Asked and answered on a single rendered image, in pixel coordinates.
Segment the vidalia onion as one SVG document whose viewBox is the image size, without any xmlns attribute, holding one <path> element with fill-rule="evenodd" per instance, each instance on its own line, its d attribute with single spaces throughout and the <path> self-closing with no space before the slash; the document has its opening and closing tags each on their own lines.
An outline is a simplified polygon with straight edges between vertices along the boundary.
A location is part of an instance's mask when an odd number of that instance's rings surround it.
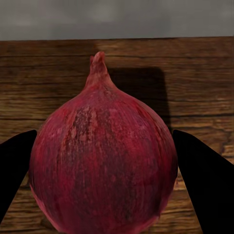
<svg viewBox="0 0 234 234">
<path fill-rule="evenodd" d="M 29 184 L 58 232 L 138 234 L 169 202 L 176 147 L 162 118 L 114 85 L 104 52 L 90 62 L 86 87 L 38 131 Z"/>
</svg>

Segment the cutting board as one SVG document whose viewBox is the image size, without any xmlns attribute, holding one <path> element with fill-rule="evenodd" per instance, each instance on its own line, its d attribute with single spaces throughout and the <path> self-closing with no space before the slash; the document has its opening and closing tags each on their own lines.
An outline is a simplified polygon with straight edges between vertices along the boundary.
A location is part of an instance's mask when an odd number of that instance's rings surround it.
<svg viewBox="0 0 234 234">
<path fill-rule="evenodd" d="M 111 81 L 234 165 L 234 37 L 0 41 L 0 144 L 31 130 L 86 87 L 90 56 L 104 52 Z M 203 234 L 179 166 L 166 208 L 138 234 Z M 0 234 L 58 232 L 28 171 Z"/>
</svg>

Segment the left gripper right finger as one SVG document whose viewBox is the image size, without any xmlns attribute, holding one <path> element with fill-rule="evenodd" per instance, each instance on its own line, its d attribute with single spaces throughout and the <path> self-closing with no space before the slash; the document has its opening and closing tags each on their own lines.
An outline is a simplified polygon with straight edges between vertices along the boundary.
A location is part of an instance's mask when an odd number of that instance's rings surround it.
<svg viewBox="0 0 234 234">
<path fill-rule="evenodd" d="M 234 234 L 234 165 L 189 133 L 172 137 L 203 234 Z"/>
</svg>

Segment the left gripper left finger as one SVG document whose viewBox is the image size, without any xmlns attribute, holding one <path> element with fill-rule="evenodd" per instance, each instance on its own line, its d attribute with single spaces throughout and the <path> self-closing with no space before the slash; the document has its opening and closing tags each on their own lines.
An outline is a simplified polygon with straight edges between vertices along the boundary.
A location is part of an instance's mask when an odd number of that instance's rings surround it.
<svg viewBox="0 0 234 234">
<path fill-rule="evenodd" d="M 36 136 L 31 130 L 0 144 L 0 224 L 29 169 Z"/>
</svg>

